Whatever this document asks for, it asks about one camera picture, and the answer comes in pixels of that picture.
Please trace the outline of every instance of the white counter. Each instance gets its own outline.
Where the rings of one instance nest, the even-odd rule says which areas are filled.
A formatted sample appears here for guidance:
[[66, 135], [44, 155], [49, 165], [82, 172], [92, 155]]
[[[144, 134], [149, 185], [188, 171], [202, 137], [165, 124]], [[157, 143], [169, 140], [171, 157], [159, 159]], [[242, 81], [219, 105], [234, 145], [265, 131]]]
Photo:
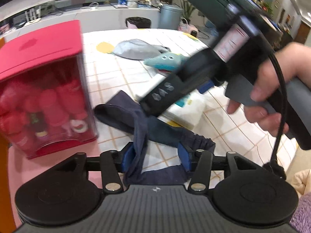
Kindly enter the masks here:
[[105, 30], [126, 29], [125, 19], [128, 17], [144, 17], [151, 20], [151, 28], [158, 28], [160, 13], [156, 8], [152, 9], [116, 9], [113, 6], [103, 6], [96, 10], [78, 9], [66, 11], [60, 16], [50, 15], [42, 18], [39, 22], [4, 34], [6, 42], [46, 26], [71, 20], [80, 20], [82, 33]]

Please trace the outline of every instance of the finger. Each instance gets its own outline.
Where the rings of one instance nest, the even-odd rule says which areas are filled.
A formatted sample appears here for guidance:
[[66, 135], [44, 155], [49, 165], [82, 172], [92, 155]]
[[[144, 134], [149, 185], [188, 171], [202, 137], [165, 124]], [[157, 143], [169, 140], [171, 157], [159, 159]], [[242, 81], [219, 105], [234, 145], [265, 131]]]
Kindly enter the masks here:
[[244, 114], [250, 123], [257, 123], [268, 116], [267, 110], [260, 106], [244, 106]]
[[[289, 127], [288, 127], [288, 124], [286, 123], [286, 124], [284, 125], [283, 133], [287, 133], [288, 130], [289, 130]], [[270, 133], [273, 137], [276, 137], [278, 132], [279, 132], [279, 128], [269, 131], [269, 133]]]
[[240, 103], [234, 101], [234, 100], [230, 100], [229, 104], [227, 106], [227, 113], [228, 114], [233, 114], [234, 112], [236, 112], [236, 110], [238, 109], [238, 107], [240, 107]]
[[[294, 43], [285, 47], [276, 53], [276, 58], [280, 64], [284, 79], [286, 82], [293, 77], [298, 76], [307, 85], [311, 85], [310, 57], [306, 58], [306, 53], [310, 52], [308, 47]], [[263, 101], [279, 87], [279, 80], [270, 60], [262, 63], [258, 69], [258, 78], [251, 92], [251, 98], [254, 101]]]
[[279, 128], [280, 121], [281, 121], [281, 114], [280, 113], [274, 113], [274, 114], [268, 115], [266, 118], [259, 121], [258, 125], [263, 130], [273, 131], [273, 130]]

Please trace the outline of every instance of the pink box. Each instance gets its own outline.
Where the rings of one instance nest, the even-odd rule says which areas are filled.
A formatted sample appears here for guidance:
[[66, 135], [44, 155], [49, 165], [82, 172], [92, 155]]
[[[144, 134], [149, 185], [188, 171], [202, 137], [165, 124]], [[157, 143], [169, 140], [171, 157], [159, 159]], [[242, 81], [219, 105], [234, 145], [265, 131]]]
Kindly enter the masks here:
[[28, 158], [96, 140], [78, 20], [9, 41], [0, 64], [0, 132]]

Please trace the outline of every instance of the yellow spot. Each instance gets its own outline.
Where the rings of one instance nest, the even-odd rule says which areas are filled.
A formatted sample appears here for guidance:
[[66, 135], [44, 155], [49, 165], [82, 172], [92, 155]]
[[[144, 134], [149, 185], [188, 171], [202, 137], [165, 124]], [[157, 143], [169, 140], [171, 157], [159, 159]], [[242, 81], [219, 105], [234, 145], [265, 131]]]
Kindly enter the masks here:
[[182, 127], [180, 126], [179, 124], [173, 122], [173, 121], [168, 121], [167, 124], [169, 124], [170, 126], [173, 126], [173, 127]]
[[1, 48], [2, 46], [4, 46], [4, 44], [5, 44], [4, 37], [3, 37], [3, 38], [0, 38], [0, 48]]
[[114, 46], [107, 42], [101, 42], [96, 46], [96, 50], [102, 53], [111, 53], [114, 50]]
[[184, 32], [183, 34], [186, 35], [187, 37], [189, 37], [189, 38], [195, 40], [195, 41], [199, 41], [196, 37], [190, 35], [189, 33]]

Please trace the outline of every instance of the grid pattern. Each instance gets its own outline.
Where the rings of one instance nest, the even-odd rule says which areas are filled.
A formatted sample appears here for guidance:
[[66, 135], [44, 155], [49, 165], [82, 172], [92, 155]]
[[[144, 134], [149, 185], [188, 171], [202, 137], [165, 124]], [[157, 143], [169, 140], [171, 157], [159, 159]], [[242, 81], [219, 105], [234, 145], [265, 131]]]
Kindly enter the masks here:
[[[169, 47], [172, 52], [190, 56], [206, 48], [200, 41], [194, 41], [182, 32], [163, 29], [127, 29], [83, 34], [84, 62], [88, 81], [91, 105], [107, 102], [119, 90], [132, 98], [141, 87], [156, 74], [156, 70], [145, 66], [143, 62], [116, 57], [112, 54], [97, 51], [96, 46], [107, 42], [116, 46], [119, 42], [130, 39], [141, 39], [149, 44]], [[275, 138], [263, 131], [257, 124], [249, 123], [240, 107], [233, 115], [225, 111], [228, 98], [224, 95], [225, 86], [210, 89], [204, 94], [206, 107], [194, 133], [210, 137], [216, 143], [215, 155], [225, 156], [227, 151], [236, 151], [246, 158], [262, 165], [270, 159]], [[97, 122], [100, 151], [121, 150], [133, 136], [103, 123]], [[282, 137], [278, 151], [279, 163], [288, 169], [295, 155], [296, 140]], [[149, 142], [144, 160], [144, 171], [162, 169], [179, 165], [177, 149], [166, 145]], [[223, 179], [222, 171], [211, 175], [210, 187]]]

